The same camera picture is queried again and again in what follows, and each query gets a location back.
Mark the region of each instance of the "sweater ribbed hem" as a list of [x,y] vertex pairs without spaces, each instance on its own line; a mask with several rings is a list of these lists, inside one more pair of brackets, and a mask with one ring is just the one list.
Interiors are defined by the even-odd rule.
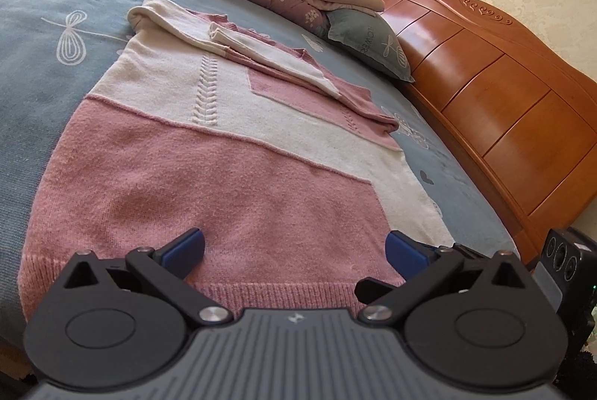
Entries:
[[[19,295],[23,314],[29,320],[44,294],[66,262],[24,255],[19,270]],[[348,308],[356,315],[364,307],[354,296],[350,282],[302,284],[191,284],[202,294],[238,315],[243,308],[334,309]]]

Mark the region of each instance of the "gray plastic housing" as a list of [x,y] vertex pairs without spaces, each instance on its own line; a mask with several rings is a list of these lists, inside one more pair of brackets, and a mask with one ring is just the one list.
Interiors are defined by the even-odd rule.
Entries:
[[418,366],[390,329],[345,309],[246,310],[229,326],[200,330],[180,359],[143,384],[79,393],[41,384],[28,400],[563,400],[543,385],[475,393]]

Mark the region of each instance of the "folded sweater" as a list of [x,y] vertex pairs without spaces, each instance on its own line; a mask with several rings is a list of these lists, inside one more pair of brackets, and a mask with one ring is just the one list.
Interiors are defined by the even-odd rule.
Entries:
[[453,240],[369,90],[225,16],[145,0],[135,36],[73,114],[32,208],[19,289],[29,317],[70,256],[159,248],[196,226],[188,283],[233,310],[348,307],[402,279],[392,229]]

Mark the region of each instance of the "wooden headboard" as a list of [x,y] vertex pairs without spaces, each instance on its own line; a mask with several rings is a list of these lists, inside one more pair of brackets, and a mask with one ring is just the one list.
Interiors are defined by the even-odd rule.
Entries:
[[530,262],[597,194],[597,83],[489,4],[384,1],[416,80],[396,86]]

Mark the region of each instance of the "pillow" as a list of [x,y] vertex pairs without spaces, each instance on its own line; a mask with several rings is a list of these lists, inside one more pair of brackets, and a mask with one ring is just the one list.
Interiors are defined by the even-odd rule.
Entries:
[[414,82],[407,57],[385,19],[356,9],[336,9],[326,15],[330,41],[393,79]]

